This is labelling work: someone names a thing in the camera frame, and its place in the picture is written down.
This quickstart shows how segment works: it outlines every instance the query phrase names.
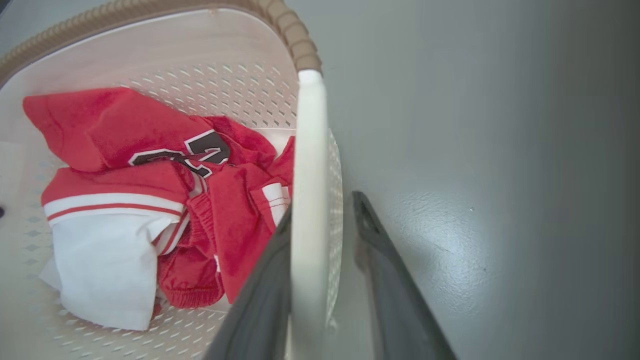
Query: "white cloth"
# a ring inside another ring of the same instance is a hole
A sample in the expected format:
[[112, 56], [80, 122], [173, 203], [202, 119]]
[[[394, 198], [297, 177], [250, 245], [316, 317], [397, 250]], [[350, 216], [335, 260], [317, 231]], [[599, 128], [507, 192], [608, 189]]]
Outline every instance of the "white cloth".
[[156, 297], [157, 253], [151, 243], [173, 223], [172, 217], [132, 214], [59, 222], [52, 227], [55, 259], [40, 277], [59, 288], [62, 305], [79, 318], [146, 330]]

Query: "clothing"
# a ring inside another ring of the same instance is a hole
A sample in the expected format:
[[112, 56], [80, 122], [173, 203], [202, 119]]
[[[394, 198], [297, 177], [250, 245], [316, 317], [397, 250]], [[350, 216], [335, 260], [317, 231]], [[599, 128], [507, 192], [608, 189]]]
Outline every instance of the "clothing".
[[158, 285], [173, 306], [208, 306], [224, 293], [233, 304], [291, 203], [294, 143], [267, 167], [277, 177], [253, 163], [225, 164], [188, 201], [193, 233], [158, 259]]
[[139, 330], [156, 290], [175, 307], [234, 301], [290, 202], [293, 138], [276, 158], [228, 117], [187, 116], [128, 88], [23, 106], [70, 166], [42, 195], [55, 253], [45, 270], [58, 274], [41, 275], [60, 280], [69, 311]]
[[63, 306], [99, 325], [145, 330], [156, 297], [152, 242], [184, 219], [194, 187], [191, 172], [169, 161], [101, 173], [59, 169], [42, 204]]
[[[202, 117], [189, 117], [128, 88], [29, 96], [24, 112], [50, 150], [84, 172], [175, 158], [224, 163], [230, 149]], [[210, 173], [191, 167], [201, 176]]]

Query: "white stripe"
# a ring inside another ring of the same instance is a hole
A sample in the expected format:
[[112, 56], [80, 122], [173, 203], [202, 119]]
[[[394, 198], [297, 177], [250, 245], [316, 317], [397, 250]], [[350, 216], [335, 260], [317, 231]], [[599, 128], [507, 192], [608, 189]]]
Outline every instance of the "white stripe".
[[288, 208], [288, 196], [284, 198], [284, 189], [280, 183], [273, 183], [262, 188], [264, 197], [269, 201], [273, 223], [278, 226]]
[[207, 181], [200, 175], [198, 175], [198, 178], [200, 178], [200, 181], [202, 182], [202, 191], [209, 192], [209, 185], [207, 185]]
[[157, 208], [174, 210], [182, 213], [184, 206], [175, 201], [163, 199], [153, 195], [138, 193], [96, 193], [88, 195], [76, 195], [64, 197], [44, 204], [44, 213], [47, 217], [81, 206], [107, 205], [107, 204], [137, 204], [154, 206]]
[[196, 197], [197, 195], [200, 195], [202, 193], [202, 181], [200, 180], [200, 175], [191, 172], [191, 175], [193, 176], [193, 190], [191, 192], [189, 192], [189, 197]]
[[178, 232], [175, 233], [175, 237], [169, 245], [169, 249], [167, 249], [164, 254], [169, 254], [175, 249], [176, 245], [178, 245], [178, 242], [180, 242], [180, 239], [184, 234], [184, 230], [187, 228], [187, 225], [189, 225], [189, 221], [191, 221], [191, 215], [187, 214], [187, 216], [184, 217], [184, 221], [179, 225], [180, 227], [178, 228]]
[[[162, 232], [162, 234], [160, 235], [160, 239], [158, 239], [158, 242], [156, 243], [156, 254], [158, 254], [159, 256], [167, 255], [171, 251], [173, 251], [175, 249], [175, 246], [178, 245], [178, 242], [180, 241], [182, 234], [184, 234], [184, 230], [187, 228], [187, 225], [189, 224], [190, 220], [191, 220], [191, 215], [187, 214], [181, 223], [169, 225]], [[175, 233], [175, 237], [171, 239], [171, 235], [173, 235], [173, 232], [177, 226], [178, 226], [178, 231]]]
[[73, 213], [64, 214], [61, 217], [57, 217], [49, 221], [49, 225], [53, 226], [59, 222], [68, 220], [70, 218], [76, 217], [88, 217], [92, 215], [107, 215], [107, 214], [132, 214], [132, 215], [144, 215], [151, 217], [163, 217], [170, 218], [174, 222], [180, 221], [179, 215], [164, 213], [162, 211], [153, 211], [153, 210], [144, 210], [144, 209], [132, 209], [132, 208], [108, 208], [108, 209], [94, 209], [94, 210], [84, 210], [84, 211], [75, 211]]
[[267, 201], [279, 199], [282, 197], [282, 185], [280, 183], [269, 184], [262, 188], [262, 193]]
[[287, 212], [287, 207], [288, 206], [286, 204], [271, 207], [271, 216], [273, 217], [273, 223], [276, 225], [276, 227], [278, 227], [278, 225], [280, 224], [284, 213]]
[[289, 202], [287, 201], [287, 199], [275, 199], [275, 200], [269, 201], [270, 207], [278, 206], [278, 205], [289, 205]]
[[156, 254], [158, 256], [164, 255], [163, 250], [166, 247], [166, 244], [169, 243], [169, 239], [171, 239], [171, 234], [173, 234], [173, 230], [175, 230], [176, 226], [178, 226], [178, 224], [173, 223], [167, 226], [166, 229], [162, 232], [162, 234], [160, 234], [160, 238], [156, 243]]

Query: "brown woven basket rim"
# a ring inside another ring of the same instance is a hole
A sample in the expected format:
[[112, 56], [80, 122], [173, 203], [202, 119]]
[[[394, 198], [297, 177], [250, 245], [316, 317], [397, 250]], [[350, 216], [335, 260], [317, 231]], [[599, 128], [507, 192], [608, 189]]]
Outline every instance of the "brown woven basket rim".
[[14, 47], [0, 58], [0, 89], [28, 65], [78, 41], [143, 20], [215, 8], [235, 8], [262, 19], [288, 48], [296, 70], [321, 71], [315, 43], [283, 0], [116, 0], [51, 26]]

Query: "red stripe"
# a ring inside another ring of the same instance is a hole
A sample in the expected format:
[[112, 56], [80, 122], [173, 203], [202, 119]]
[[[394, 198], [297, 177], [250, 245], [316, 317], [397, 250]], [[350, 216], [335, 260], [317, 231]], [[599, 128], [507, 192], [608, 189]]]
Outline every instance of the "red stripe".
[[164, 249], [162, 250], [160, 255], [165, 255], [167, 250], [169, 250], [169, 247], [171, 247], [171, 244], [173, 244], [173, 242], [175, 241], [175, 235], [178, 233], [178, 230], [180, 229], [180, 227], [182, 225], [182, 222], [184, 221], [184, 218], [186, 216], [187, 216], [187, 211], [185, 211], [184, 214], [182, 214], [182, 217], [180, 218], [180, 221], [175, 226], [175, 229], [173, 230], [173, 233], [171, 234], [171, 237], [169, 238], [169, 241], [164, 246]]
[[57, 212], [57, 213], [47, 217], [47, 220], [51, 221], [51, 220], [53, 220], [55, 218], [58, 218], [58, 217], [61, 217], [63, 215], [76, 213], [78, 211], [88, 211], [88, 210], [98, 210], [98, 209], [115, 209], [115, 208], [151, 210], [151, 211], [158, 211], [158, 212], [161, 212], [161, 213], [167, 213], [167, 214], [172, 214], [172, 215], [177, 215], [177, 216], [181, 216], [182, 215], [182, 213], [180, 211], [175, 211], [175, 210], [170, 210], [170, 209], [165, 209], [165, 208], [158, 208], [157, 206], [149, 206], [149, 205], [141, 205], [141, 204], [102, 204], [102, 205], [79, 206], [77, 208], [71, 208], [71, 209], [63, 210], [63, 211]]

